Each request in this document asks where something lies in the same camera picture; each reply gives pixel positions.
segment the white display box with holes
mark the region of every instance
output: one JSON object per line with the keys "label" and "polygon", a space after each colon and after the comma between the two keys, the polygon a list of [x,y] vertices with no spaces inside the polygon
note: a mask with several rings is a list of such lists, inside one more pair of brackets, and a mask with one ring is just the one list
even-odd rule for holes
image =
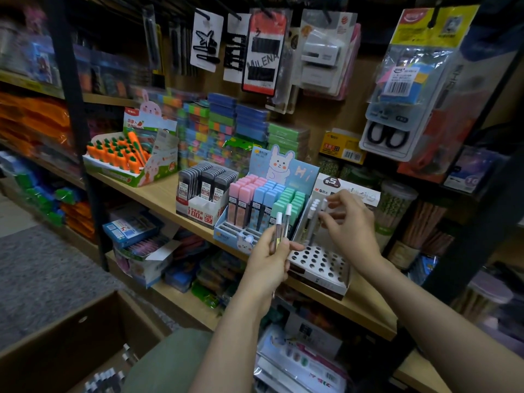
{"label": "white display box with holes", "polygon": [[[356,194],[372,210],[380,200],[378,191],[319,173],[305,209],[308,210],[314,200],[319,199],[322,202],[328,195],[342,189]],[[344,208],[339,207],[329,211],[343,210]],[[305,249],[304,251],[292,251],[289,254],[288,260],[291,262],[289,274],[330,297],[342,300],[350,286],[350,264],[337,252],[329,232],[320,226],[318,219],[315,221],[317,232],[313,242],[311,244],[302,243],[301,238],[306,220],[307,212],[304,212],[294,233],[293,241],[304,244]]]}

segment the gray floor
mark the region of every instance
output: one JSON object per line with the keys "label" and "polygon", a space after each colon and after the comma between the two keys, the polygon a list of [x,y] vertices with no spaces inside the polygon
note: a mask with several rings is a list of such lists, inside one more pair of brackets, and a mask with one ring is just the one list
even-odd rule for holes
{"label": "gray floor", "polygon": [[[0,237],[0,350],[90,300],[123,288],[44,225]],[[177,328],[154,310],[172,330]]]}

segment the barcode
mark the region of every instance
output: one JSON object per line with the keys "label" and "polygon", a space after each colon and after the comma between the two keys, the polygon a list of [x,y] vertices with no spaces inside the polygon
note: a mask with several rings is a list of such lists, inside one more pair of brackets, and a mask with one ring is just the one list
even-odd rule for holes
{"label": "barcode", "polygon": [[326,373],[326,378],[329,379],[331,382],[337,382],[337,377],[330,373]]}
{"label": "barcode", "polygon": [[344,149],[344,151],[342,152],[342,158],[346,160],[359,162],[362,158],[362,154],[356,151],[351,151],[349,149]]}
{"label": "barcode", "polygon": [[410,81],[391,82],[383,94],[393,96],[408,96],[409,91],[411,90],[411,84],[412,83]]}

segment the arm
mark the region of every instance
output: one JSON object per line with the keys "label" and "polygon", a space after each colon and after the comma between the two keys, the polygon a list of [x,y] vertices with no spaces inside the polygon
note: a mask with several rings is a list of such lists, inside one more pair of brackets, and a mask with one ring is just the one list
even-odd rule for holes
{"label": "arm", "polygon": [[[404,276],[380,255],[373,214],[347,191],[328,198],[322,213],[331,238],[355,269],[383,296],[453,392],[515,392],[524,386],[524,361],[449,306]],[[335,219],[344,220],[339,225]]]}
{"label": "arm", "polygon": [[268,312],[273,291],[287,277],[290,249],[303,247],[282,240],[269,254],[275,226],[267,229],[249,257],[246,271],[213,334],[189,393],[248,393],[253,383],[260,320]]}

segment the purple package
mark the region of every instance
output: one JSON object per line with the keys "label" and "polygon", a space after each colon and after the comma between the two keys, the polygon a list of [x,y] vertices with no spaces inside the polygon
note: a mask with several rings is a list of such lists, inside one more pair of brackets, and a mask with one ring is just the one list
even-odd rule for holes
{"label": "purple package", "polygon": [[500,155],[491,150],[464,146],[444,186],[473,193]]}

